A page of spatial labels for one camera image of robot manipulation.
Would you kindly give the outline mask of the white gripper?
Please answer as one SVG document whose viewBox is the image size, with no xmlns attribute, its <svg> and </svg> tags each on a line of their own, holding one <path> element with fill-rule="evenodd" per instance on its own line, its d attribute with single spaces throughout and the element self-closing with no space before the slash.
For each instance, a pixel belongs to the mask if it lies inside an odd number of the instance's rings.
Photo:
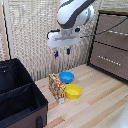
<svg viewBox="0 0 128 128">
<path fill-rule="evenodd" d="M 74 29 L 57 29 L 57 30 L 51 30 L 47 34 L 47 45 L 50 48 L 57 48 L 62 46 L 71 46 L 75 45 L 79 42 L 80 32 L 76 32 Z M 71 54 L 71 48 L 67 49 L 67 55 Z M 57 58 L 59 55 L 58 50 L 55 50 L 55 58 Z"/>
</svg>

